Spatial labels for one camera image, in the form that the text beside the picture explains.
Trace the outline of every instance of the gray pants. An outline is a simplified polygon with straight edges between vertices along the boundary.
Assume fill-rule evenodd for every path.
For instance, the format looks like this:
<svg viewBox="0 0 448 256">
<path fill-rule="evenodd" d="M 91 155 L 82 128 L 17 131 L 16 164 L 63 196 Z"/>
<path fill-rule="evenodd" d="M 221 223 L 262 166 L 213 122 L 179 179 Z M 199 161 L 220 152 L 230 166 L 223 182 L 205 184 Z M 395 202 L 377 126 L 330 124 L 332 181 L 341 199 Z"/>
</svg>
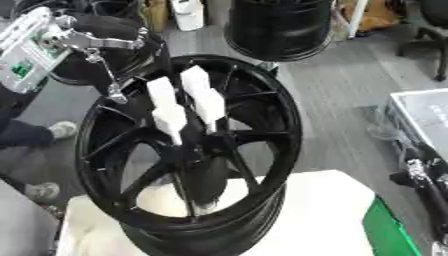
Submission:
<svg viewBox="0 0 448 256">
<path fill-rule="evenodd" d="M 30 125 L 17 120 L 10 121 L 6 130 L 0 134 L 0 150 L 11 147 L 47 147 L 53 142 L 53 134 L 48 128 Z M 25 183 L 23 182 L 3 173 L 0 173 L 0 179 L 21 193 L 25 191 Z"/>
</svg>

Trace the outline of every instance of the sneaker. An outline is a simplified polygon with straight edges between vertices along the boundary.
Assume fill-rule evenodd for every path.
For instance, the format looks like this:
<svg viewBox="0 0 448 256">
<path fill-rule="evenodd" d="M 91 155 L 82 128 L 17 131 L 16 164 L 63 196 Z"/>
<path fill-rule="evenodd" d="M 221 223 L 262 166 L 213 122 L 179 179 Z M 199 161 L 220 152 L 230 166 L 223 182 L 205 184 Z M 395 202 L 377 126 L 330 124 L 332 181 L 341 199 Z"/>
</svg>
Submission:
<svg viewBox="0 0 448 256">
<path fill-rule="evenodd" d="M 59 185 L 53 182 L 39 185 L 26 185 L 25 196 L 38 204 L 50 204 L 60 193 Z"/>
<path fill-rule="evenodd" d="M 53 124 L 48 129 L 53 133 L 55 140 L 62 140 L 75 136 L 78 126 L 73 122 L 63 121 Z"/>
</svg>

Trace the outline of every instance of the person's leg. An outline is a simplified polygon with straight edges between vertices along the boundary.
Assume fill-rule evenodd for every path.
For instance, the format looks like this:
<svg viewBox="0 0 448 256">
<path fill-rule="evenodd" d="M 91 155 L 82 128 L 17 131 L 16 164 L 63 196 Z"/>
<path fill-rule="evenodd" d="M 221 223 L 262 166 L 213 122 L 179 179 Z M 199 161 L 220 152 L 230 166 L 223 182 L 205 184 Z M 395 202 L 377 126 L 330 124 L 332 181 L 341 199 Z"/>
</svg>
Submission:
<svg viewBox="0 0 448 256">
<path fill-rule="evenodd" d="M 18 181 L 4 173 L 0 173 L 0 180 L 3 180 L 6 184 L 10 185 L 35 203 L 50 204 L 60 193 L 59 185 L 53 182 L 30 185 Z"/>
<path fill-rule="evenodd" d="M 11 178 L 7 174 L 1 173 L 1 172 L 0 172 L 0 180 L 3 180 L 4 182 L 6 182 L 6 184 L 15 188 L 20 193 L 25 194 L 25 186 L 26 186 L 25 183 L 20 182 L 14 178 Z"/>
<path fill-rule="evenodd" d="M 6 130 L 0 134 L 0 149 L 47 147 L 55 140 L 72 137 L 76 131 L 76 124 L 68 121 L 58 122 L 47 128 L 11 120 Z"/>
<path fill-rule="evenodd" d="M 47 147 L 53 141 L 53 134 L 48 128 L 17 120 L 11 120 L 6 130 L 0 134 L 0 148 Z"/>
</svg>

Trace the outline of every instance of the office chair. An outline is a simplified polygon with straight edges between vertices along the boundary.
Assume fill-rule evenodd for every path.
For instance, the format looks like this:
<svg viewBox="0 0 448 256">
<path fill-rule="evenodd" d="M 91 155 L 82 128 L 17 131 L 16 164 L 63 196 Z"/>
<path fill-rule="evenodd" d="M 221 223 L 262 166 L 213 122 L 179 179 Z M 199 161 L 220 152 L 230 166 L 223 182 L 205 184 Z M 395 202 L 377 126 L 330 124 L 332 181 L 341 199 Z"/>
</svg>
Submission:
<svg viewBox="0 0 448 256">
<path fill-rule="evenodd" d="M 448 29 L 448 1 L 447 0 L 420 0 L 420 11 L 423 18 L 432 26 Z M 447 68 L 447 37 L 440 32 L 420 27 L 415 38 L 399 47 L 398 56 L 404 56 L 408 50 L 414 47 L 436 48 L 440 51 L 440 65 L 436 81 L 446 79 Z"/>
</svg>

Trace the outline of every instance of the black alloy wheel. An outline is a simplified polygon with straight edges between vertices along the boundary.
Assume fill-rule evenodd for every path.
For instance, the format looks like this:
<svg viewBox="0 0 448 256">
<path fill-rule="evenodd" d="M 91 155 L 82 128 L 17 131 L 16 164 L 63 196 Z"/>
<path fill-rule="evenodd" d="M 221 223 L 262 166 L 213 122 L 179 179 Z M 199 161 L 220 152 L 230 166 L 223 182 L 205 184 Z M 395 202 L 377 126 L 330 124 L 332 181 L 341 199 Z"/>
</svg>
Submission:
<svg viewBox="0 0 448 256">
<path fill-rule="evenodd" d="M 172 146 L 154 126 L 154 106 L 146 88 L 147 81 L 163 73 L 148 67 L 124 82 L 127 104 L 101 97 L 87 113 L 76 146 L 79 178 L 92 201 L 118 220 L 126 235 L 149 255 L 240 255 L 269 231 L 281 210 L 285 182 L 302 144 L 297 106 L 269 72 L 240 60 L 192 55 L 173 58 L 172 65 L 176 73 L 195 65 L 209 73 L 211 86 L 226 100 L 227 116 L 219 121 L 218 132 L 206 132 L 186 97 L 184 143 Z M 253 155 L 247 159 L 242 153 L 241 148 L 253 143 L 262 143 L 272 155 L 264 173 L 251 169 L 248 162 L 257 162 Z M 142 145 L 151 148 L 157 160 L 124 186 L 126 166 Z M 246 195 L 224 209 L 198 211 L 219 204 L 234 178 L 245 182 Z M 141 192 L 160 184 L 175 187 L 185 216 L 140 207 Z"/>
</svg>

